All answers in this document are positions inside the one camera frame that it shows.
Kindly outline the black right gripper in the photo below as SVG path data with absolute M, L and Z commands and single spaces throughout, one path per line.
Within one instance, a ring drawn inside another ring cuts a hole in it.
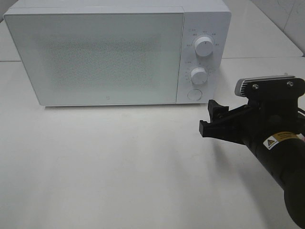
M 298 97 L 249 100 L 229 110 L 209 100 L 210 123 L 199 121 L 202 137 L 220 138 L 249 149 L 301 149 L 302 114 Z

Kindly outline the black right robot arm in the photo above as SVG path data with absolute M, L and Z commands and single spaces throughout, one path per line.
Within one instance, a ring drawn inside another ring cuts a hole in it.
M 298 99 L 249 101 L 233 110 L 208 102 L 210 121 L 201 120 L 202 137 L 246 146 L 284 191 L 293 222 L 305 227 L 305 117 Z

